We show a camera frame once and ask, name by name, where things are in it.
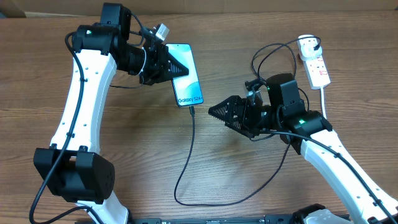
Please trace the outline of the black smartphone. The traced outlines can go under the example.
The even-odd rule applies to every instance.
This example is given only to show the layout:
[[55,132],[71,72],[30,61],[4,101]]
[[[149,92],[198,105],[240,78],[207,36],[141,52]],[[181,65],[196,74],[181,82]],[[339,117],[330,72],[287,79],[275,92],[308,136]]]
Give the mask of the black smartphone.
[[188,75],[172,80],[177,106],[186,107],[204,102],[198,74],[190,44],[166,44],[170,54],[188,68]]

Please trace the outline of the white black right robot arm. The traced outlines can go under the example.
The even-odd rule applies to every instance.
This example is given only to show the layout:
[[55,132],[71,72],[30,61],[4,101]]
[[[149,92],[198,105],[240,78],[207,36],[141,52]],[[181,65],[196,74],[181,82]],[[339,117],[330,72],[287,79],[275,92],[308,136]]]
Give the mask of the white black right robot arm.
[[248,95],[230,96],[208,113],[252,139],[278,135],[316,168],[354,223],[397,223],[397,200],[385,193],[345,149],[330,122],[308,110],[291,73],[245,83]]

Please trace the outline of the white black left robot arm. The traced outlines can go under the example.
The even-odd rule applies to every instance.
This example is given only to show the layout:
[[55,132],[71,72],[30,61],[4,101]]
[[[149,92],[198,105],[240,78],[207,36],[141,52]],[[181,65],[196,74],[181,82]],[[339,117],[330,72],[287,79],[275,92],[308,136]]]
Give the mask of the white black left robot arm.
[[169,53],[164,24],[141,27],[138,44],[128,42],[135,15],[116,3],[103,5],[99,22],[65,37],[73,75],[60,124],[48,148],[37,148],[34,165],[41,189],[75,204],[95,223],[132,223],[114,193],[114,165],[100,155],[100,126],[108,90],[117,71],[137,75],[143,85],[185,76],[189,70]]

